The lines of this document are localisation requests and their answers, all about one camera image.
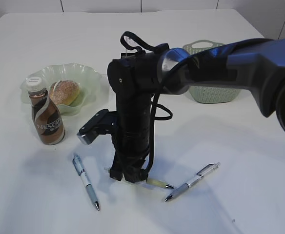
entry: bottle cap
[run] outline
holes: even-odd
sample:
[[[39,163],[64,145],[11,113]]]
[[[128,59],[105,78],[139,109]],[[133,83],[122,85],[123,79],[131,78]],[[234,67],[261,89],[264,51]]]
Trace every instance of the bottle cap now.
[[[42,78],[40,77],[29,77],[26,79],[26,88],[29,92],[38,92],[45,88]]]

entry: white pen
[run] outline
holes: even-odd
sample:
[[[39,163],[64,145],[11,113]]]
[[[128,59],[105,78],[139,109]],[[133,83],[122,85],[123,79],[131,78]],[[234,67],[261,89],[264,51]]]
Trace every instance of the white pen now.
[[[99,206],[99,202],[98,202],[98,198],[95,194],[94,188],[92,186],[92,184],[90,183],[90,180],[86,174],[86,171],[84,169],[84,166],[82,164],[81,158],[80,156],[78,156],[76,153],[74,153],[74,158],[73,158],[73,165],[78,173],[78,175],[81,177],[83,184],[86,188],[86,191],[88,193],[88,196],[90,198],[90,200],[92,201],[92,203],[94,204],[94,206],[96,207],[96,209],[98,211],[100,211],[100,206]]]
[[[186,183],[182,184],[180,187],[175,189],[169,196],[166,197],[164,201],[170,201],[172,199],[177,198],[182,193],[186,192],[189,188],[195,186],[200,180],[202,180],[205,176],[215,171],[220,166],[220,163],[209,164],[204,167],[201,171],[199,171],[195,177],[188,180]]]

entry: bun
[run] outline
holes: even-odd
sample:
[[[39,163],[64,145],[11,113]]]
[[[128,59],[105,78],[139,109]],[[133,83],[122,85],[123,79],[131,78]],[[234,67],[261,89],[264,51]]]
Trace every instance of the bun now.
[[[53,83],[49,89],[50,99],[56,104],[70,105],[79,95],[80,87],[71,80],[59,80]]]

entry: glass bowl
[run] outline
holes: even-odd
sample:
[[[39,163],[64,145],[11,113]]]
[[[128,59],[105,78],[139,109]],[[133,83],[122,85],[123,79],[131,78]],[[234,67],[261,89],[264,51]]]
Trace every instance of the glass bowl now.
[[[80,94],[69,105],[57,105],[61,114],[75,115],[80,112],[81,107],[87,103],[96,100],[97,94],[100,92],[100,79],[102,75],[93,68],[77,63],[69,63],[62,65],[50,65],[44,69],[37,71],[27,77],[41,77],[45,83],[45,87],[49,90],[50,86],[58,80],[72,80],[79,84]],[[21,84],[21,101],[31,104],[29,94],[26,89],[25,81]]]

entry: plastic basket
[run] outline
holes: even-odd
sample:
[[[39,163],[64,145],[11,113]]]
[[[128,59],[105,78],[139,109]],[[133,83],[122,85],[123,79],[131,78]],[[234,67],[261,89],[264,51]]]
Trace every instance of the plastic basket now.
[[[211,46],[205,48],[196,48],[195,45],[201,42],[210,43]],[[222,43],[217,43],[210,40],[198,40],[193,43],[184,45],[183,49],[186,50],[189,54],[193,55],[203,50],[208,50],[222,45]],[[240,89],[191,86],[189,88],[189,92],[192,97],[200,103],[223,103],[234,100],[240,93]]]

